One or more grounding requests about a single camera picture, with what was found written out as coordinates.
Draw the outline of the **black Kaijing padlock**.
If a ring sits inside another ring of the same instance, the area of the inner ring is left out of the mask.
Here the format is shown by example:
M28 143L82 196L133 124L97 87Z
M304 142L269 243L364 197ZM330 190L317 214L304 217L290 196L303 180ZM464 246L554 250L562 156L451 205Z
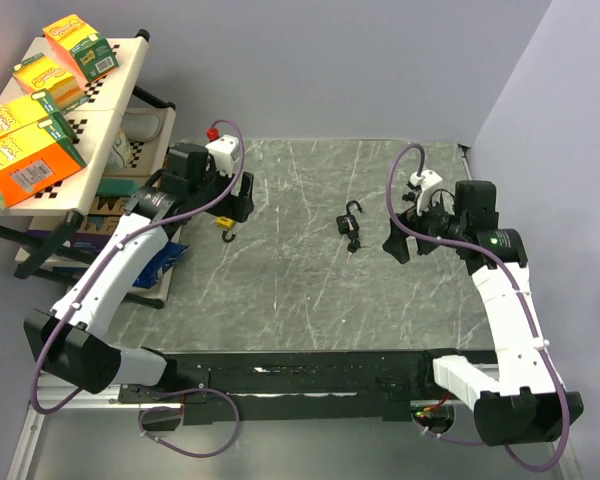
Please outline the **black Kaijing padlock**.
M349 238L358 236L359 225L351 209L355 207L359 213L363 212L360 203L356 200L350 200L345 205L345 214L336 217L336 226L340 235L347 235Z

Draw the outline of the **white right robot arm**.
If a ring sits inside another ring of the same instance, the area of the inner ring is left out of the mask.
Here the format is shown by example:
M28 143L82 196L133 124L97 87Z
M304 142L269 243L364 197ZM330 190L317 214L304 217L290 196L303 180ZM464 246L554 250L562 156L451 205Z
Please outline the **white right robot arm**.
M497 359L491 377L460 354L438 354L417 373L428 398L456 396L473 413L489 446L554 442L584 410L577 392L567 392L548 356L530 292L528 258L520 234L498 225L496 187L489 181L459 181L452 208L432 198L441 179L408 182L410 207L392 214L385 252L399 263L410 259L408 238L427 255L454 249L483 302Z

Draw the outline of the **black padlock keys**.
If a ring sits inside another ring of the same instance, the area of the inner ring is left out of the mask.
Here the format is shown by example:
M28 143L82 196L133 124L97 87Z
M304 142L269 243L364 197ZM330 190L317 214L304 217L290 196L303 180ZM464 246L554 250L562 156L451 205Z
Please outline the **black padlock keys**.
M353 255L361 248L361 243L358 238L351 239L347 245L347 262L350 262Z

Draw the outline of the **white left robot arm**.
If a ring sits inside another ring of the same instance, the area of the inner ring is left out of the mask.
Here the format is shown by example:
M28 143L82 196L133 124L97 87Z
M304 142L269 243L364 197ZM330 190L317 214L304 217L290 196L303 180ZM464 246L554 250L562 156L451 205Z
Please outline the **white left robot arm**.
M240 139L223 135L205 146L178 143L165 168L130 197L109 241L50 312L32 311L25 335L37 372L92 394L137 384L157 402L178 387L177 367L148 348L106 342L111 320L149 262L192 216L209 213L243 223L253 212L253 176Z

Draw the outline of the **yellow padlock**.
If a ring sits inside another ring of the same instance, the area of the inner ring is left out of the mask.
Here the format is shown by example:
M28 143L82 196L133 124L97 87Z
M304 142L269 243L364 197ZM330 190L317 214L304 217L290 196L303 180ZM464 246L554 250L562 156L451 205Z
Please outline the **yellow padlock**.
M233 229L235 227L236 222L225 216L220 216L216 219L216 225L222 230L221 239L224 243L231 243L235 240L235 233Z

